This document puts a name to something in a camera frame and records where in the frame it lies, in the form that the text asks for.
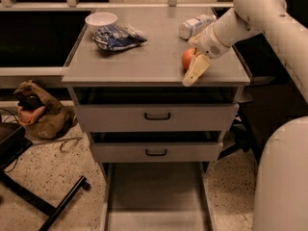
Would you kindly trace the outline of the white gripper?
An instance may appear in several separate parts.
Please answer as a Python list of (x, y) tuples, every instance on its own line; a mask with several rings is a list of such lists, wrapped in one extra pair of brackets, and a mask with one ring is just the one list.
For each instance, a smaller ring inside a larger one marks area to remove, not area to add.
[(194, 56), (186, 71), (182, 84), (186, 87), (194, 84), (198, 78), (209, 68), (210, 59), (217, 59), (224, 55), (229, 46), (223, 45), (214, 31), (214, 24), (209, 25), (200, 34), (191, 37), (188, 43), (198, 49), (201, 55)]

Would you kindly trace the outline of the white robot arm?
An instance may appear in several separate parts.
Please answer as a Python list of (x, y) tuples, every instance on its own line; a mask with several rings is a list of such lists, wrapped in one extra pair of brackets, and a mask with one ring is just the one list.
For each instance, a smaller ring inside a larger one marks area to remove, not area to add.
[[(190, 40), (196, 54), (183, 79), (188, 87), (212, 59), (236, 42), (263, 34), (308, 102), (308, 30), (287, 13), (285, 0), (233, 0), (233, 7)], [(260, 159), (252, 231), (308, 231), (308, 117), (279, 127)]]

